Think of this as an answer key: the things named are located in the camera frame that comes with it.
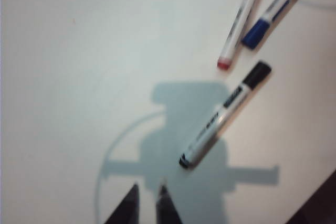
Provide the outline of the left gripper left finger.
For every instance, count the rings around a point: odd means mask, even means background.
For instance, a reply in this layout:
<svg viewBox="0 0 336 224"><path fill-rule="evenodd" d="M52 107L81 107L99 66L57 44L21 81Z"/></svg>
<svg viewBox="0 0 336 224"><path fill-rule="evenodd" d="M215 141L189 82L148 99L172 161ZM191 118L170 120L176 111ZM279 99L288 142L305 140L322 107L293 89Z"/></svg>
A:
<svg viewBox="0 0 336 224"><path fill-rule="evenodd" d="M122 201L118 204L110 217L105 221L105 224L139 223L139 200L139 186L137 183L135 183L125 195L125 197L122 199Z"/></svg>

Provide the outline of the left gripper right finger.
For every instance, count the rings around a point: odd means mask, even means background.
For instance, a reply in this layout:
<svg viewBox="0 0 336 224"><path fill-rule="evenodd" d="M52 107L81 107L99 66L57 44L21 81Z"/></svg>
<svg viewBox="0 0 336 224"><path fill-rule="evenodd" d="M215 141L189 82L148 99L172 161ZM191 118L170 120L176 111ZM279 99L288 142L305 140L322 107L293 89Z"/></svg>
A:
<svg viewBox="0 0 336 224"><path fill-rule="evenodd" d="M182 223L171 195L167 188L167 182L163 179L160 183L156 200L156 223Z"/></svg>

